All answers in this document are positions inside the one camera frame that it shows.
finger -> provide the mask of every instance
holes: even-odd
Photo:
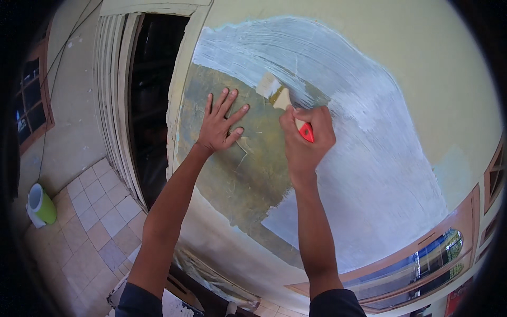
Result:
[[[237,96],[238,96],[238,90],[233,89],[231,91],[231,93],[229,94],[229,97],[227,97],[227,99],[225,99],[224,103],[220,106],[219,114],[218,114],[219,116],[221,116],[221,117],[225,116],[225,113],[227,111],[229,111],[229,108],[231,107],[234,100],[236,100]]]
[[[315,140],[332,142],[334,144],[336,136],[328,107],[321,106],[315,108],[315,110],[320,112],[318,115],[314,115],[314,123],[312,124]]]
[[[234,142],[238,141],[241,135],[243,134],[243,128],[236,128],[232,131],[231,135],[225,139],[225,148],[228,149],[231,147]]]
[[[312,119],[315,118],[315,114],[317,111],[320,111],[319,108],[313,108],[313,109],[303,109],[303,108],[296,108],[294,109],[294,117],[296,119],[299,119],[304,122],[310,122],[312,123]]]
[[[294,133],[298,132],[298,129],[296,127],[296,122],[294,120],[294,110],[291,105],[287,106],[287,109],[283,113],[283,115],[280,116],[280,119],[278,120],[280,122],[280,126],[282,127],[282,130],[285,133]]]
[[[235,113],[233,113],[227,119],[227,124],[229,126],[231,126],[231,125],[235,124],[236,122],[238,122],[248,112],[248,109],[250,109],[249,105],[245,104],[244,106],[242,106],[240,110],[238,110]]]
[[[227,93],[229,92],[229,89],[226,87],[222,90],[222,93],[220,94],[219,98],[216,100],[215,105],[213,106],[213,109],[211,110],[212,114],[217,114],[220,110],[220,107],[222,106],[222,103],[224,102],[225,98],[227,97]]]
[[[211,103],[213,102],[213,94],[208,94],[208,100],[206,101],[206,107],[204,108],[204,117],[206,118],[211,113]]]

electrical cable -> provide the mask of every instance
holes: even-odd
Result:
[[[58,66],[56,68],[56,71],[55,71],[55,77],[54,77],[54,80],[53,80],[53,87],[51,88],[51,93],[49,95],[49,104],[51,104],[51,99],[53,98],[53,91],[55,89],[55,86],[56,86],[56,78],[58,76],[58,70],[60,68],[60,64],[61,64],[61,61],[62,61],[62,58],[63,58],[63,54],[64,54],[64,47],[67,45],[67,42],[70,40],[70,37],[72,37],[72,35],[74,35],[74,33],[78,30],[78,28],[81,26],[81,24],[83,24],[89,17],[90,15],[95,12],[95,10],[97,10],[97,8],[102,4],[102,1],[100,1],[97,6],[95,8],[93,8],[93,10],[83,19],[83,21],[81,21],[81,23],[79,23],[78,25],[78,21],[79,19],[81,19],[81,17],[83,16],[83,13],[85,13],[86,9],[88,8],[88,6],[90,5],[90,3],[92,2],[92,0],[89,0],[88,3],[86,4],[85,8],[83,9],[83,11],[81,12],[81,14],[79,15],[78,19],[76,20],[74,26],[72,27],[71,29],[71,32],[69,34],[69,36],[67,37],[67,39],[65,40],[64,44],[62,45],[62,47],[60,48],[60,50],[58,51],[58,53],[56,54],[55,56],[55,59],[53,60],[53,62],[51,63],[51,66],[49,66],[48,68],[48,71],[46,72],[46,75],[44,76],[42,82],[41,82],[41,85],[43,85],[45,83],[45,81],[47,80],[48,78],[48,75],[49,75],[49,72],[51,71],[51,69],[53,68],[53,65],[55,64],[56,60],[58,59],[58,56],[60,55],[61,53],[61,56],[59,58],[59,63],[58,63]],[[48,133],[47,131],[47,127],[48,127],[48,120],[46,118],[46,131],[44,132],[44,139],[43,139],[43,144],[42,144],[42,154],[41,154],[41,164],[39,166],[39,176],[37,178],[37,183],[40,182],[41,180],[41,173],[42,173],[42,163],[43,163],[43,160],[44,160],[44,152],[45,152],[45,149],[46,149],[46,134]]]

red paintbrush handle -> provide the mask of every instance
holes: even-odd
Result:
[[[315,138],[313,137],[312,126],[308,122],[305,122],[305,124],[303,124],[303,126],[301,127],[301,129],[299,129],[299,134],[303,138],[305,138],[306,141],[312,142],[312,143],[315,142]]]

tiled floor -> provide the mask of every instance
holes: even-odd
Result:
[[[106,159],[53,198],[57,221],[30,226],[25,242],[48,289],[69,316],[106,316],[109,292],[132,268],[146,214]]]
[[[308,317],[299,312],[275,305],[267,300],[262,300],[261,305],[255,311],[260,317]]]

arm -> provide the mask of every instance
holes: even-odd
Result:
[[[315,142],[299,134],[294,119],[310,122]],[[336,266],[335,244],[317,190],[317,165],[335,144],[336,137],[327,107],[294,110],[280,117],[285,134],[285,155],[298,204],[299,251],[310,280],[310,300],[332,289],[342,289]]]
[[[238,94],[234,89],[227,97],[228,92],[225,88],[212,108],[213,96],[208,95],[197,142],[164,186],[144,222],[141,249],[128,281],[160,299],[197,176],[211,154],[229,148],[243,133],[243,128],[237,128],[228,136],[231,125],[248,111],[246,104],[229,119],[225,119],[226,112]]]

